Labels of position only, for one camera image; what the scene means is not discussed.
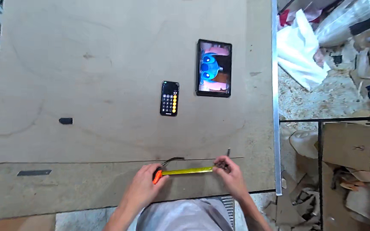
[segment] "hand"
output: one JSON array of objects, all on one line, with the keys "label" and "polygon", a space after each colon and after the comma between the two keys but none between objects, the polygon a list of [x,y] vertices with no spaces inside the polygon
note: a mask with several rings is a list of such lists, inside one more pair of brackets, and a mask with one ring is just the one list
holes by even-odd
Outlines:
[{"label": "hand", "polygon": [[242,200],[247,195],[249,196],[242,172],[237,164],[227,156],[217,157],[213,163],[215,165],[222,165],[224,163],[228,165],[227,170],[214,166],[213,171],[222,177],[231,196],[237,201]]},{"label": "hand", "polygon": [[142,166],[132,179],[131,185],[127,187],[121,204],[136,210],[148,206],[169,179],[169,176],[163,176],[156,185],[152,183],[153,173],[158,167],[162,167],[162,165],[148,164]]}]

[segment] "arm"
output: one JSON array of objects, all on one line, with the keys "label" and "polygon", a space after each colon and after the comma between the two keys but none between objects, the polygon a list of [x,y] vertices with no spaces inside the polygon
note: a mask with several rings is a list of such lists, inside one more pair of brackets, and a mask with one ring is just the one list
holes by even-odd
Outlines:
[{"label": "arm", "polygon": [[214,167],[213,171],[223,179],[231,196],[237,200],[242,208],[249,230],[272,231],[265,218],[259,212],[245,185],[239,166],[229,157],[220,156],[214,161],[216,165],[227,164],[227,170]]},{"label": "arm", "polygon": [[144,165],[136,173],[131,185],[125,190],[120,205],[106,223],[104,231],[126,231],[141,209],[155,199],[169,178],[169,176],[164,176],[154,185],[152,175],[158,167],[162,165]]}]

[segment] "black tape strip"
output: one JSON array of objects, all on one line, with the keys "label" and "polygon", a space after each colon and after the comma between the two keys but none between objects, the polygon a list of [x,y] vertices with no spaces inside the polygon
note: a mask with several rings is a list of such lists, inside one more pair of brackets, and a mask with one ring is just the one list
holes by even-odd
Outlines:
[{"label": "black tape strip", "polygon": [[49,175],[52,170],[28,170],[20,171],[17,176],[40,176],[40,175]]},{"label": "black tape strip", "polygon": [[60,118],[58,121],[59,123],[62,123],[62,124],[72,124],[73,119],[72,118]]}]

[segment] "metal frame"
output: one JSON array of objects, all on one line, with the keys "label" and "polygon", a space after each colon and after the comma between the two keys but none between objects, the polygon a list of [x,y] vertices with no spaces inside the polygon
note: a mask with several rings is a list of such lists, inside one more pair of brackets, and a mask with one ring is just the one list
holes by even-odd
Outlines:
[{"label": "metal frame", "polygon": [[278,30],[278,2],[272,0],[272,103],[273,103],[273,148],[275,155],[276,195],[282,196],[281,145],[279,138],[279,96],[278,96],[278,53],[276,51],[276,32]]},{"label": "metal frame", "polygon": [[324,230],[324,210],[323,210],[323,194],[322,194],[322,157],[324,150],[323,127],[325,122],[346,122],[346,121],[370,121],[370,117],[346,117],[346,118],[328,118],[328,119],[306,119],[306,120],[280,120],[279,123],[291,122],[317,122],[318,123],[318,174],[319,174],[319,206],[320,206],[320,222],[321,231]]}]

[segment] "person's right hand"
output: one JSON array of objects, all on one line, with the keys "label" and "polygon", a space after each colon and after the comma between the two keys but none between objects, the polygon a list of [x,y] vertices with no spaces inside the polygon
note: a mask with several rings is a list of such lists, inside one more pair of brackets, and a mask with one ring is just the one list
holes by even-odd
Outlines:
[{"label": "person's right hand", "polygon": [[227,187],[231,196],[233,196],[237,201],[242,200],[247,195],[249,196],[239,166],[227,156],[217,157],[213,163],[221,164],[221,162],[228,165],[227,170],[229,171],[229,173],[224,169],[218,168],[216,166],[213,167],[213,171],[222,177],[225,186]]}]

